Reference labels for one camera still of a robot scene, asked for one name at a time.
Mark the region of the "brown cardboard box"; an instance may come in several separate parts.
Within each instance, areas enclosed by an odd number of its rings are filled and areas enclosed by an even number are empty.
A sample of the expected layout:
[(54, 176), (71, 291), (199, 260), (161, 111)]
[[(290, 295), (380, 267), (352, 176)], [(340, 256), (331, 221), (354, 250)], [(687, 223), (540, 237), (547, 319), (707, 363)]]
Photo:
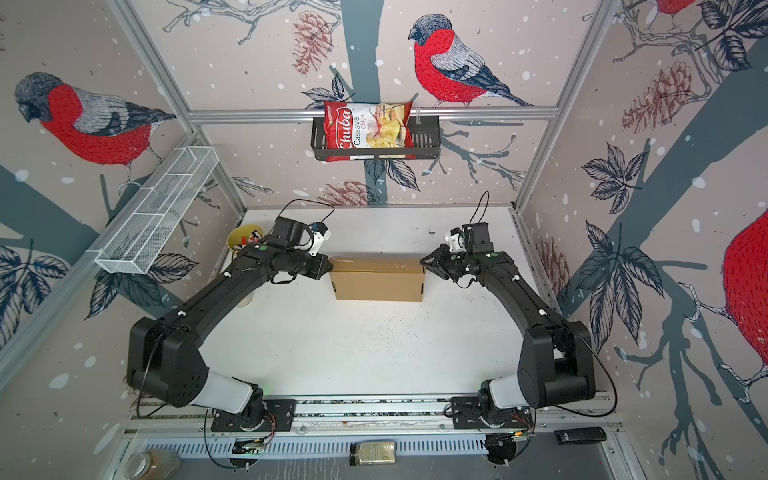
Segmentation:
[(375, 255), (331, 259), (337, 300), (421, 302), (425, 269), (413, 257)]

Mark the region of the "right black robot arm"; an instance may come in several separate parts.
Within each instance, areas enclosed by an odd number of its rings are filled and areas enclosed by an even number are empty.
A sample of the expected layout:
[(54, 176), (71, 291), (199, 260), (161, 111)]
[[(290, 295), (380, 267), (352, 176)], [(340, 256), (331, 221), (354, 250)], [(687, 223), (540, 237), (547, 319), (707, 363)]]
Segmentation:
[(420, 260), (443, 280), (464, 276), (501, 303), (522, 335), (516, 373), (486, 381), (480, 395), (496, 409), (517, 400), (533, 408), (592, 399), (596, 377), (587, 327), (567, 321), (524, 279), (513, 258), (494, 249), (486, 222), (452, 229), (446, 241)]

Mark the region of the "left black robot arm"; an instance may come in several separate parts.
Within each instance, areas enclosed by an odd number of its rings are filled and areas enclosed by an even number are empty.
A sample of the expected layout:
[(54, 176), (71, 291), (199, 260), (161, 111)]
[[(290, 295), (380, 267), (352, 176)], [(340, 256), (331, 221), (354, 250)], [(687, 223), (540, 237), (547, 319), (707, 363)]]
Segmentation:
[(180, 307), (137, 321), (129, 335), (128, 385), (176, 408), (192, 404), (259, 424), (266, 416), (263, 390), (210, 370), (200, 347), (241, 301), (278, 274), (318, 280), (331, 272), (332, 263), (319, 252), (328, 235), (322, 222), (279, 216), (269, 234), (237, 251), (229, 266)]

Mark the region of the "yellow cup with markers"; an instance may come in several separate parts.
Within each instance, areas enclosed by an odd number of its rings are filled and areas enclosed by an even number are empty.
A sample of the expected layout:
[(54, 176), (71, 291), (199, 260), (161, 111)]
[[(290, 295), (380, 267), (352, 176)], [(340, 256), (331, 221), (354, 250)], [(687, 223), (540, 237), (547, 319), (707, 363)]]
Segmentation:
[(236, 253), (247, 245), (260, 240), (264, 236), (264, 230), (257, 224), (243, 224), (230, 232), (227, 237), (227, 248)]

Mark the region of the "black lidded spice jar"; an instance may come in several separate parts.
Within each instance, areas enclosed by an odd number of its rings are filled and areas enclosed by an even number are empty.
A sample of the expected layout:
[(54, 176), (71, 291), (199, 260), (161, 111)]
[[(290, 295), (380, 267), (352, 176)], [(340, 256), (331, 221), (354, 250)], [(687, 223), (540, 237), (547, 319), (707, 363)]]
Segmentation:
[(253, 293), (252, 293), (252, 292), (250, 292), (249, 294), (247, 294), (245, 297), (243, 297), (243, 298), (242, 298), (242, 299), (241, 299), (241, 300), (238, 302), (238, 304), (236, 305), (236, 307), (237, 307), (237, 308), (244, 308), (244, 307), (246, 307), (247, 305), (249, 305), (249, 304), (251, 303), (252, 299), (253, 299)]

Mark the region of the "red cassava chips bag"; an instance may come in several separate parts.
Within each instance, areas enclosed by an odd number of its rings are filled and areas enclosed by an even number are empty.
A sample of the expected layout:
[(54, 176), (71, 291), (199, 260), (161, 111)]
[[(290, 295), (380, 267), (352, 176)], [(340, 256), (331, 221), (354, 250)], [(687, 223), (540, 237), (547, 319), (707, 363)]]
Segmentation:
[(412, 103), (325, 102), (326, 150), (401, 149), (414, 146), (408, 122)]

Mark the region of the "glass jar lying flat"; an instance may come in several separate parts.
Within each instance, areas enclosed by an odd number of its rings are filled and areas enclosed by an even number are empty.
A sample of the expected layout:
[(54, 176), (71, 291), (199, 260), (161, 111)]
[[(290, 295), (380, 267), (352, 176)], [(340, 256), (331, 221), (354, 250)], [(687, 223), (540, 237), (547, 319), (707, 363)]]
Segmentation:
[(396, 444), (394, 441), (363, 441), (350, 445), (350, 466), (382, 466), (395, 463)]

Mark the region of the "black remote device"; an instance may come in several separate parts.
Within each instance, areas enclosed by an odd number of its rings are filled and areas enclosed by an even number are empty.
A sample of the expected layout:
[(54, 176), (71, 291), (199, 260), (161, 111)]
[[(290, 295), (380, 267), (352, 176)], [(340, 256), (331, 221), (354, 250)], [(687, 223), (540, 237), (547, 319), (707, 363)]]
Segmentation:
[(554, 434), (559, 445), (588, 445), (601, 443), (607, 440), (607, 434), (601, 427), (557, 430)]

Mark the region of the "black wall basket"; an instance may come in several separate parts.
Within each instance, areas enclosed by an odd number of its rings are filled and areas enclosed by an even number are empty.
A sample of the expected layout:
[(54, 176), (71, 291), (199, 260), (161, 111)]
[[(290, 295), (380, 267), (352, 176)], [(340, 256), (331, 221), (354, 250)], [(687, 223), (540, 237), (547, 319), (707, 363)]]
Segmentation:
[(408, 129), (411, 147), (332, 149), (328, 147), (324, 120), (321, 117), (316, 117), (312, 122), (310, 147), (318, 161), (331, 161), (332, 158), (346, 158), (355, 161), (427, 160), (439, 157), (441, 133), (438, 116), (411, 118)]

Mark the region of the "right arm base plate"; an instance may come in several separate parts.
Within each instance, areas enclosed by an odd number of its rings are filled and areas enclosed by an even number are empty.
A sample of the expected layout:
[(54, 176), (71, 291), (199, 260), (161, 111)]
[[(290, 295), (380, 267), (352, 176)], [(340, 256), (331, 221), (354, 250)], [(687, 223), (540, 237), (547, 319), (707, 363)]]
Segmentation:
[(477, 396), (457, 396), (449, 400), (443, 415), (451, 420), (456, 430), (512, 429), (531, 430), (534, 426), (533, 411), (526, 407), (483, 412)]

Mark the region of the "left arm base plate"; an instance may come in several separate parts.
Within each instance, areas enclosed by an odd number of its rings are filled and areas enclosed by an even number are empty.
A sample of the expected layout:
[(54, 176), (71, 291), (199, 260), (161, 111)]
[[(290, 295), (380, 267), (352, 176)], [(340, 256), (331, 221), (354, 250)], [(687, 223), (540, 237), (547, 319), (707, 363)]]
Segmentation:
[(297, 402), (294, 399), (252, 400), (240, 413), (215, 410), (211, 422), (214, 433), (288, 432)]

